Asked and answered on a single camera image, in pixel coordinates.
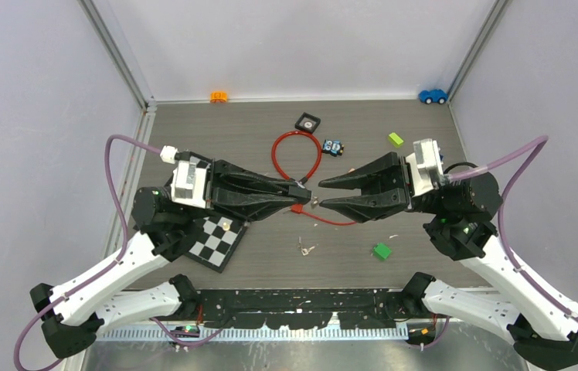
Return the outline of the red cable lock chrome cylinder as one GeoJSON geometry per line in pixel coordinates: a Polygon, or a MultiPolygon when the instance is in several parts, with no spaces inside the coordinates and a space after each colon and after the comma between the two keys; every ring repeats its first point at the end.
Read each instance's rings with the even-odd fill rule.
{"type": "Polygon", "coordinates": [[[281,134],[272,144],[270,160],[277,174],[305,185],[319,169],[323,154],[320,141],[304,131],[281,134]]]}

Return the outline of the small red cable padlock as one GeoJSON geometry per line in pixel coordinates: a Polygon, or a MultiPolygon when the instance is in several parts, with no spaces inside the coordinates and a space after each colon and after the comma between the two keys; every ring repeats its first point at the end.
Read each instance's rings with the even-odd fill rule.
{"type": "Polygon", "coordinates": [[[294,204],[294,205],[290,206],[287,209],[286,213],[290,213],[290,214],[294,214],[294,215],[298,215],[298,216],[304,216],[304,217],[310,218],[311,220],[314,220],[316,223],[328,224],[328,225],[336,226],[336,227],[353,226],[356,224],[356,222],[352,221],[352,220],[343,220],[341,218],[332,219],[331,217],[322,216],[319,213],[311,211],[310,207],[304,206],[301,204],[294,204]]]}

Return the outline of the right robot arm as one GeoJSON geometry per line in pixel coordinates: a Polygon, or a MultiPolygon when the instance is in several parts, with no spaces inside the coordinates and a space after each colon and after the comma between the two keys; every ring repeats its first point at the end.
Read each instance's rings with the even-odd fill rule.
{"type": "Polygon", "coordinates": [[[415,273],[397,301],[413,317],[452,316],[504,339],[526,361],[544,370],[578,364],[578,302],[569,299],[509,253],[492,220],[503,200],[496,179],[479,172],[463,179],[446,173],[438,159],[390,152],[344,175],[321,181],[330,189],[360,195],[321,205],[357,223],[400,212],[427,213],[424,230],[434,247],[496,288],[503,301],[460,291],[423,272],[415,273]]]}

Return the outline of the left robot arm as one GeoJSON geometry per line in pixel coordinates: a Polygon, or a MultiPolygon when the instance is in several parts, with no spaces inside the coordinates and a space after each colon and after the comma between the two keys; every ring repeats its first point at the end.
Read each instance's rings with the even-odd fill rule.
{"type": "Polygon", "coordinates": [[[184,275],[140,293],[126,288],[186,254],[224,264],[249,223],[310,200],[311,192],[293,180],[181,153],[164,186],[136,192],[135,232],[126,247],[65,284],[31,290],[47,345],[64,359],[121,325],[158,316],[192,318],[199,297],[184,275]]]}

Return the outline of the silver keys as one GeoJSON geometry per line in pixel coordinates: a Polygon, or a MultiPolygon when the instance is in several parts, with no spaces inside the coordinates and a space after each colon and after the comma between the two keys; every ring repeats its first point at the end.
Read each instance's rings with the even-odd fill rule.
{"type": "Polygon", "coordinates": [[[299,252],[301,253],[302,256],[309,255],[309,253],[312,252],[316,247],[318,247],[318,244],[311,245],[311,246],[304,245],[302,237],[298,237],[297,249],[299,250],[299,252]]]}

